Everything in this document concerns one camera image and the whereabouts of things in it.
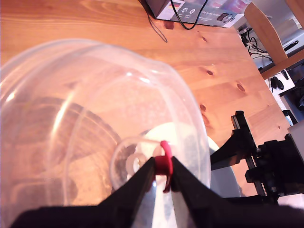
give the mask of clear plastic bowl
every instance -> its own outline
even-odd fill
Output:
[[[141,154],[134,171],[155,155],[157,143],[145,139],[169,141],[210,186],[202,116],[169,65],[80,39],[18,55],[1,69],[1,224],[41,206],[100,203],[132,176],[131,154]],[[161,178],[157,189],[153,226],[175,226]]]

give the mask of product box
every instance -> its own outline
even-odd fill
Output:
[[[170,0],[146,0],[157,19],[178,21]],[[182,22],[194,23],[206,0],[173,0]],[[243,15],[250,0],[209,0],[198,24],[229,28]]]

